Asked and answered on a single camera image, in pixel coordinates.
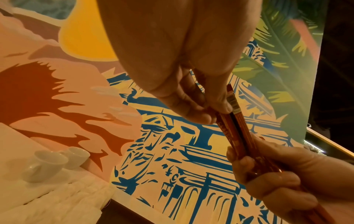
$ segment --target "bundle of paintbrushes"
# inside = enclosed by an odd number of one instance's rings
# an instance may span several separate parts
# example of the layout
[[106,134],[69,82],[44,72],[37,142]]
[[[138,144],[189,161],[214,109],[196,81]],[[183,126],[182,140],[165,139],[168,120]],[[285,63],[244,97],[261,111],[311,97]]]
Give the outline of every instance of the bundle of paintbrushes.
[[[231,85],[227,86],[227,91],[227,101],[231,104],[233,111],[230,114],[216,113],[216,123],[236,151],[237,159],[242,159],[244,156],[254,159],[255,166],[248,178],[252,180],[264,173],[285,171],[284,166],[261,155],[248,130]],[[308,192],[304,186],[299,186],[294,190]],[[304,215],[314,224],[334,223],[333,218],[321,205],[310,211],[304,211]]]

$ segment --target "white tabletop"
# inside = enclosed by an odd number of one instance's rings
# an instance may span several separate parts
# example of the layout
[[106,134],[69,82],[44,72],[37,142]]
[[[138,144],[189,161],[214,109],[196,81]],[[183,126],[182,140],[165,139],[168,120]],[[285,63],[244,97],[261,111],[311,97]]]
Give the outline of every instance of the white tabletop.
[[[84,169],[63,169],[53,178],[38,184],[27,183],[20,178],[26,161],[37,150],[46,147],[0,123],[0,213],[27,203],[55,188],[75,181],[85,175],[93,175]],[[175,224],[175,221],[147,206],[134,197],[118,190],[115,201],[155,224]]]

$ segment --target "canvas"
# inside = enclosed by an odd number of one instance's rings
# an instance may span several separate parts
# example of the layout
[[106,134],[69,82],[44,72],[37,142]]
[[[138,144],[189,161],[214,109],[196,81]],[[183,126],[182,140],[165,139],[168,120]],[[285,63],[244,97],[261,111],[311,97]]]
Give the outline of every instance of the canvas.
[[[0,3],[0,123],[53,151],[86,149],[85,169],[177,223],[285,223],[234,180],[216,124],[183,119],[129,78],[95,0]],[[264,1],[230,74],[249,130],[268,141],[303,143],[326,6]]]

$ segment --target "paint cup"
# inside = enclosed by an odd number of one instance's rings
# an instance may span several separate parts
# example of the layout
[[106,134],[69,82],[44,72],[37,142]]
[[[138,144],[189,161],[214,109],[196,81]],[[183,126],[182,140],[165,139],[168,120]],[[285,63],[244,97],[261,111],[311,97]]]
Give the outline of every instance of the paint cup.
[[22,179],[31,183],[45,181],[62,170],[67,162],[68,159],[58,152],[36,151],[22,172]]
[[69,147],[67,150],[60,151],[59,153],[66,156],[69,160],[64,166],[65,169],[76,169],[90,157],[89,152],[79,147]]

